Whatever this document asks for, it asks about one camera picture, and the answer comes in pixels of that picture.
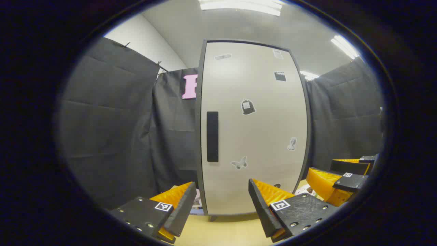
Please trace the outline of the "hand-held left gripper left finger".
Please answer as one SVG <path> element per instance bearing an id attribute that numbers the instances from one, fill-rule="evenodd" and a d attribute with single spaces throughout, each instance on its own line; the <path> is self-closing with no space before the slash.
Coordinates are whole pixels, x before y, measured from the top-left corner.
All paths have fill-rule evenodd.
<path id="1" fill-rule="evenodd" d="M 151 198 L 135 197 L 109 213 L 146 237 L 173 244 L 180 237 L 197 194 L 188 182 Z"/>

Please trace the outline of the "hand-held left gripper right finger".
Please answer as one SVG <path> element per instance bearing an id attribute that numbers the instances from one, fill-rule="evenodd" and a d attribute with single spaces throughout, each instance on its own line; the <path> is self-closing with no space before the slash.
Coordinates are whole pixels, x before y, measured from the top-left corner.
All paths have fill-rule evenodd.
<path id="1" fill-rule="evenodd" d="M 264 233 L 273 243 L 297 238 L 339 210 L 309 193 L 294 195 L 256 179 L 249 179 L 248 192 Z"/>

